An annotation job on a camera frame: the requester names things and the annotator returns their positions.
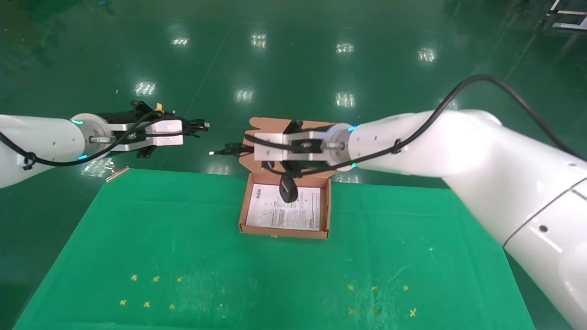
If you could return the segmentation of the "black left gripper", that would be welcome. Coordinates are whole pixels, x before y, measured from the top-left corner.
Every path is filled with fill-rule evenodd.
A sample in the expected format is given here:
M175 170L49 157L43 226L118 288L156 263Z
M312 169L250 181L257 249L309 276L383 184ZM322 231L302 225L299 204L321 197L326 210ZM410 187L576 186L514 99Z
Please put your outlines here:
M143 101L134 101L130 105L132 107L131 111L98 113L97 115L107 121L109 125L134 125L136 122L141 124L150 121L173 121L177 119L174 113L153 109ZM136 152L136 158L148 159L154 151L155 146L139 148Z

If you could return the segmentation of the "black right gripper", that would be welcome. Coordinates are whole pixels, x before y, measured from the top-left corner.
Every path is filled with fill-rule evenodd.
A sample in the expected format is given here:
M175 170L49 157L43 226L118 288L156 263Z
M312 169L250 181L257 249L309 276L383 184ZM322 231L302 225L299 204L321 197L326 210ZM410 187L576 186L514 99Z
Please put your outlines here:
M290 121L285 128L285 134L296 134L303 131L303 121ZM294 160L293 170L286 162L264 160L264 170L280 177L296 178L298 176L316 175L329 171L329 164L325 161L308 159Z

